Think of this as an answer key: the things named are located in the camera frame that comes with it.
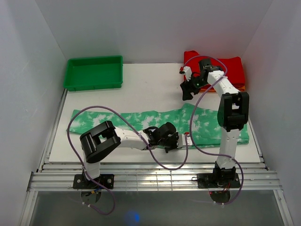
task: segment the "wall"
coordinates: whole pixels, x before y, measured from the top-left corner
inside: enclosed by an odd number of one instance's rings
[[[0,0],[0,225],[18,224],[66,60],[34,0]]]
[[[243,55],[250,117],[263,157],[277,170],[295,225],[301,225],[301,2],[274,0]]]
[[[272,0],[36,0],[67,59],[180,63],[185,50],[242,56]]]

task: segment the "red cloth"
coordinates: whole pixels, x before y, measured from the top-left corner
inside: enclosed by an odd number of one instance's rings
[[[185,51],[184,52],[184,63],[186,63],[189,59],[191,59],[192,57],[195,57],[199,55],[198,52],[196,51]],[[199,56],[196,57],[192,60],[190,60],[186,66],[189,66],[191,68],[192,72],[198,72],[200,73],[200,69],[198,66],[198,62],[204,58],[207,58],[205,56]],[[245,90],[245,74],[244,74],[244,69],[243,69],[243,65],[241,64],[241,59],[240,57],[234,57],[234,58],[230,58],[230,59],[219,59],[220,61],[222,61],[228,68],[228,73],[227,73],[227,77],[229,79],[229,81],[232,83],[232,85],[239,89],[240,91],[244,91]],[[225,68],[216,60],[211,59],[211,63],[212,65],[215,66],[221,66],[222,69],[225,71]],[[210,85],[206,85],[204,87],[202,87],[202,91],[206,90]]]

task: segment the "white tabletop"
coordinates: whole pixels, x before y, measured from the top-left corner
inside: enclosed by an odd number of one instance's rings
[[[81,110],[91,105],[103,105],[119,113],[130,113],[150,110],[163,112],[181,108],[184,102],[180,88],[180,83],[183,80],[179,74],[180,67],[181,64],[124,64],[122,88],[68,92],[49,161],[53,163],[79,162],[69,145],[66,133],[74,109]],[[198,97],[199,94],[188,102],[195,104]],[[217,94],[208,93],[204,96],[199,107],[218,110],[219,102],[220,99]],[[93,111],[103,112],[104,110],[95,109]],[[248,133],[250,136],[249,144],[237,146],[236,159],[245,163],[260,162],[249,124]],[[79,135],[71,134],[71,139],[83,157]],[[219,147],[204,148],[204,150],[218,153]],[[156,158],[163,163],[180,163],[185,157],[185,150],[172,151],[167,154],[162,149],[156,149],[153,152]],[[214,156],[190,149],[187,162],[210,163],[215,160],[216,157]],[[116,148],[102,162],[153,163],[154,160],[149,151]]]

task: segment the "green plastic tray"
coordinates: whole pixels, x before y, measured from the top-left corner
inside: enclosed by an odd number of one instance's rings
[[[64,80],[69,91],[120,88],[122,56],[70,59]]]

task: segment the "green cloth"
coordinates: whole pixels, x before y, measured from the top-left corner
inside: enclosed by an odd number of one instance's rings
[[[194,105],[185,103],[182,108],[168,112],[139,112],[121,113],[121,115],[136,129],[143,130],[149,126],[160,127],[166,122],[171,122],[179,134],[189,132],[189,122]],[[79,112],[74,110],[72,117]],[[97,126],[103,121],[110,120],[113,125],[121,129],[130,129],[118,116],[108,112],[85,111],[80,114],[72,123],[70,132],[83,134],[89,129]],[[221,144],[221,127],[217,122],[217,111],[197,108],[192,124],[193,138],[200,147],[214,147]],[[248,144],[249,135],[247,126],[242,129],[238,144]]]

